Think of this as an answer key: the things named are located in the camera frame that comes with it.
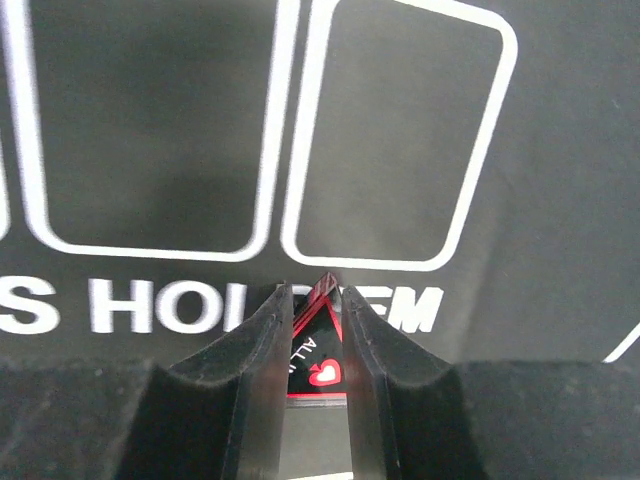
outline white rectangle outline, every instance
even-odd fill
[[[9,213],[9,193],[7,191],[7,174],[4,170],[4,149],[0,142],[0,240],[2,240],[11,226]]]
[[[516,34],[511,25],[497,13],[454,0],[394,0],[398,3],[411,5],[497,30],[502,37],[500,60],[493,84],[489,91],[489,97],[480,122],[480,128],[478,129],[478,135],[473,146],[469,165],[462,182],[462,188],[453,213],[451,226],[449,227],[442,250],[435,257],[424,261],[305,255],[297,246],[300,211],[302,209],[309,157],[313,142],[313,131],[322,87],[322,76],[324,73],[331,22],[339,1],[340,0],[313,0],[311,7],[309,34],[298,99],[298,111],[280,243],[289,257],[304,265],[414,272],[437,270],[453,257],[458,242],[460,241],[462,228],[469,213],[471,200],[480,177],[482,165],[487,156],[493,131],[518,57],[518,40]]]
[[[29,229],[43,244],[77,255],[242,262],[262,251],[269,237],[275,197],[300,0],[278,0],[269,73],[253,231],[249,242],[234,252],[164,250],[76,245],[58,237],[49,222],[38,89],[28,0],[1,0],[2,35],[9,96],[25,215]]]

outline poker table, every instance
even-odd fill
[[[0,4],[3,355],[169,365],[331,271],[449,362],[638,366],[637,1]],[[350,471],[339,405],[283,442]]]

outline heart symbol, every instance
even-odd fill
[[[313,365],[309,370],[314,372],[309,377],[309,383],[315,387],[335,385],[342,380],[340,364],[332,358],[322,362],[319,367],[318,365]]]

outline red spade symbol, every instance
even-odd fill
[[[313,365],[309,370],[314,372],[309,377],[309,383],[315,387],[335,385],[342,380],[340,364],[332,358],[322,362],[319,367],[317,364]]]

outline white heart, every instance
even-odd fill
[[[327,365],[322,369],[322,372],[318,374],[316,379],[319,382],[330,382],[331,380],[335,380],[337,378],[336,369],[331,365]]]

